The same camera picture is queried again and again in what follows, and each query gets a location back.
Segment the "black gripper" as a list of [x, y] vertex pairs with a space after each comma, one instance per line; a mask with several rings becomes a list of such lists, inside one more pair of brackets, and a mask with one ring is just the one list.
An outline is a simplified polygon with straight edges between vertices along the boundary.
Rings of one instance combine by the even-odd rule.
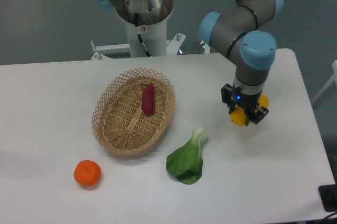
[[222, 102], [225, 103], [229, 108], [229, 114], [234, 111], [236, 105], [243, 108], [246, 116], [246, 126], [248, 126], [250, 123], [259, 124], [269, 113], [268, 108], [257, 105], [262, 94], [262, 90], [263, 84], [225, 84], [221, 88]]

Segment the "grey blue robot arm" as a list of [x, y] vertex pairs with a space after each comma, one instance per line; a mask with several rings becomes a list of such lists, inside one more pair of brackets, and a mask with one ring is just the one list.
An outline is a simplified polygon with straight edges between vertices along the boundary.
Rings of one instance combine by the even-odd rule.
[[[156, 32], [173, 10], [173, 0], [96, 0], [103, 8], [114, 8], [131, 29], [128, 35], [133, 57], [163, 56], [166, 33]], [[235, 67], [233, 84], [221, 89], [222, 101], [233, 115], [243, 110], [244, 124], [258, 124], [268, 113], [262, 104], [262, 92], [277, 43], [260, 27], [282, 10], [284, 0], [235, 0], [236, 10], [230, 15], [208, 13], [199, 25], [199, 37]]]

